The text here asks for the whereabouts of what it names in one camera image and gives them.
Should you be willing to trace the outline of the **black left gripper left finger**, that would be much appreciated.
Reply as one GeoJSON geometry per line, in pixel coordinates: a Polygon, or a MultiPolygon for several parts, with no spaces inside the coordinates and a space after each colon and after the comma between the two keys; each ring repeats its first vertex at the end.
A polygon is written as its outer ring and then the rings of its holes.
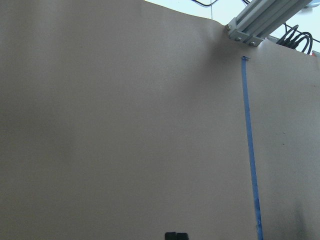
{"type": "Polygon", "coordinates": [[[166,232],[164,234],[165,240],[177,240],[177,233],[176,232],[166,232]]]}

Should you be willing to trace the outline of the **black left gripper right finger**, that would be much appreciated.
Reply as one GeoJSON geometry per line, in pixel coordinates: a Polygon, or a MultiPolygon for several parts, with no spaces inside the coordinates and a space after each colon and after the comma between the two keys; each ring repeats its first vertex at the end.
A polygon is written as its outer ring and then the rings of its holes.
{"type": "Polygon", "coordinates": [[[188,234],[185,232],[177,232],[176,239],[177,240],[188,240],[188,234]]]}

